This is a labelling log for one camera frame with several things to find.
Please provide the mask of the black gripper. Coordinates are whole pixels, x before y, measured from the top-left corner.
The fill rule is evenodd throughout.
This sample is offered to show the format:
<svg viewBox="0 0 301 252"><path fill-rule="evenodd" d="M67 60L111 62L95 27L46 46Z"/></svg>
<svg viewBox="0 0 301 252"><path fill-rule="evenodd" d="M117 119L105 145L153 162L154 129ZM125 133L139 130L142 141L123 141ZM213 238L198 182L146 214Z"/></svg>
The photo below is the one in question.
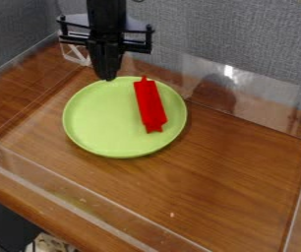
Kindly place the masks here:
<svg viewBox="0 0 301 252"><path fill-rule="evenodd" d="M105 29L90 26L87 14L61 15L57 21L61 24L61 42L87 46L102 80L113 81L117 78L125 51L147 54L153 51L155 30L150 24L130 16L126 16L119 27Z"/></svg>

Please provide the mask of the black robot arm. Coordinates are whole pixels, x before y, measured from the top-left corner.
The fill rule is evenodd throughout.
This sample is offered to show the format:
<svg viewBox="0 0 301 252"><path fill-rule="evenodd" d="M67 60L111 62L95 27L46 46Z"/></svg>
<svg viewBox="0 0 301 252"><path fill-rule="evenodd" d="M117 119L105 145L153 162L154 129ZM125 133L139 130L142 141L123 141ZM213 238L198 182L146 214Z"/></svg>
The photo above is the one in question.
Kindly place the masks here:
<svg viewBox="0 0 301 252"><path fill-rule="evenodd" d="M126 51L153 52L154 28L127 15L126 0L87 0L85 14L61 15L59 40L87 48L98 77L113 81Z"/></svg>

